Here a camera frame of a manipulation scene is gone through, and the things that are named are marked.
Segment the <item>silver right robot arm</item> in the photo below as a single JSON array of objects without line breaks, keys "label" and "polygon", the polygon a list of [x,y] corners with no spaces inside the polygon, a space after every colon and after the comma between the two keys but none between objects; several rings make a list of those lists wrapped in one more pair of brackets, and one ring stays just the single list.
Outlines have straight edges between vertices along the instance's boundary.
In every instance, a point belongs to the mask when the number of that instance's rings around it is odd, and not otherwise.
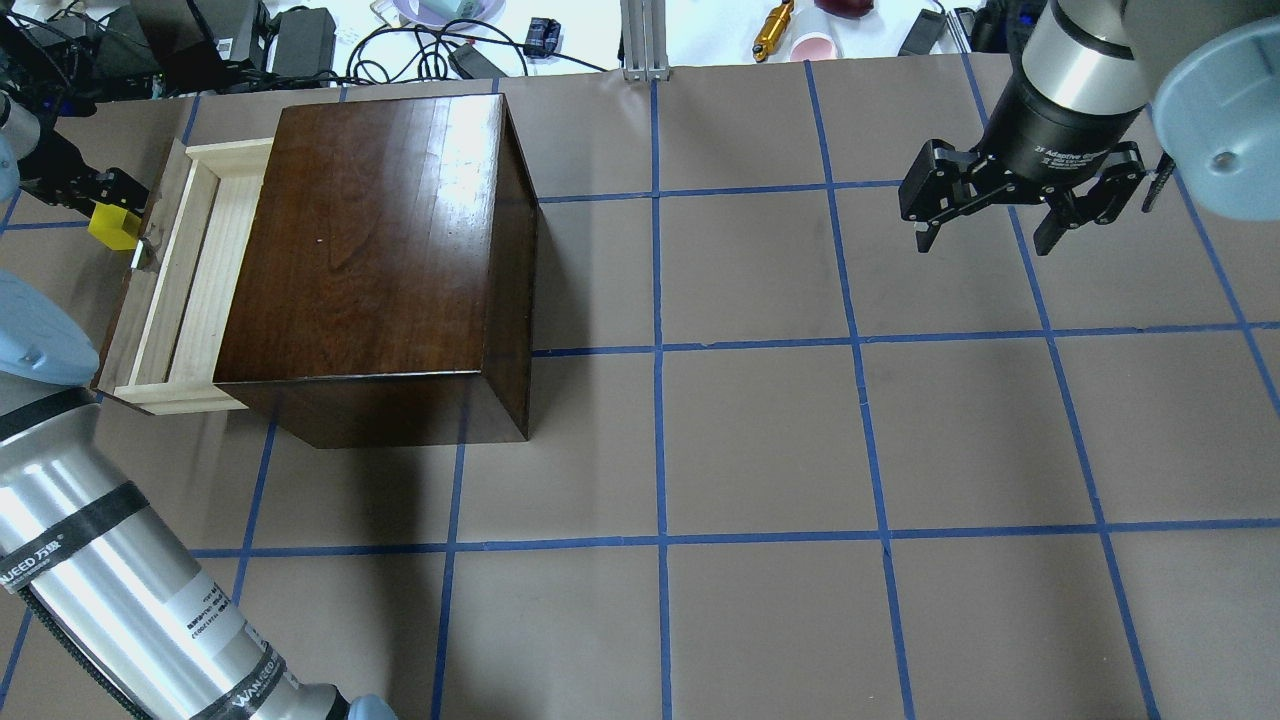
[{"label": "silver right robot arm", "polygon": [[932,138],[899,187],[931,250],[943,224],[991,205],[1047,206],[1041,256],[1114,222],[1146,172],[1124,136],[1149,110],[1158,176],[1238,222],[1277,219],[1275,1],[1050,1],[984,133],[965,152]]}]

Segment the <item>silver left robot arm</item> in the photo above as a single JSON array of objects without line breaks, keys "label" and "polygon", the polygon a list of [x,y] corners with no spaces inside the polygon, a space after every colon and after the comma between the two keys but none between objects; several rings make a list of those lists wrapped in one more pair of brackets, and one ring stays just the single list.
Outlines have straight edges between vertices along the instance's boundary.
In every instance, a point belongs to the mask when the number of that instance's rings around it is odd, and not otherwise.
[{"label": "silver left robot arm", "polygon": [[3,274],[3,588],[141,719],[390,719],[306,684],[93,443],[97,355]]}]

